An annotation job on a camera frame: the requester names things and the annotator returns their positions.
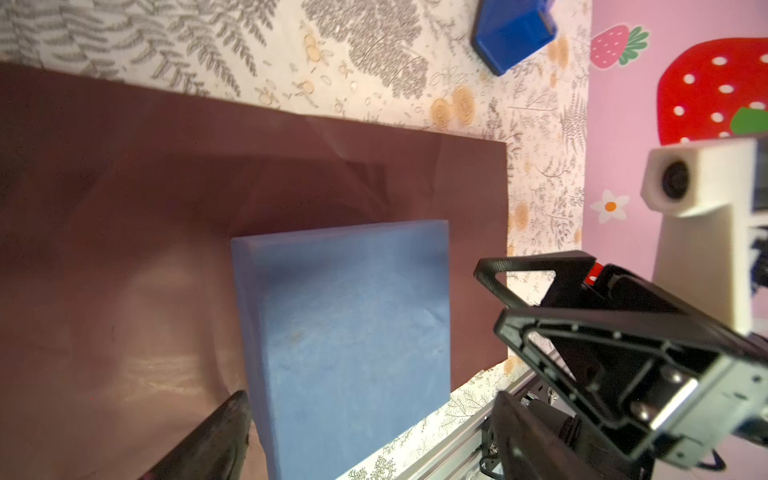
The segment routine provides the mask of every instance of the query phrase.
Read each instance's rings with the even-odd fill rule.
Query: fern print fabric
[[[478,0],[0,0],[0,61],[505,142],[508,253],[579,248],[591,0],[555,2],[558,37],[502,77],[470,46],[477,7]],[[551,278],[508,281],[537,302]],[[513,356],[480,372],[344,478],[395,478],[524,371]]]

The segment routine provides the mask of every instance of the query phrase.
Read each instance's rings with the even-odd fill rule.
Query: brown fabric sheet
[[[447,219],[453,388],[506,357],[472,278],[505,253],[504,144],[14,65],[0,92],[10,477],[135,477],[245,386],[231,237]]]

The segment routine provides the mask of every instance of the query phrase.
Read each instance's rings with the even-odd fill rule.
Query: camera lens
[[[661,187],[664,189],[664,193],[672,200],[679,200],[685,197],[689,183],[688,166],[682,160],[670,164],[661,178]]]

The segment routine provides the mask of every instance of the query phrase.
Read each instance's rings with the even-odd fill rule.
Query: blue container
[[[484,0],[475,20],[472,46],[501,76],[554,40],[558,27],[548,0]]]

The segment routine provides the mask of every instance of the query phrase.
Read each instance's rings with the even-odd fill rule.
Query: blue box
[[[271,480],[337,478],[447,403],[448,240],[441,220],[232,240]]]
[[[484,0],[472,46],[496,75],[503,75],[554,40],[558,27],[548,0]]]

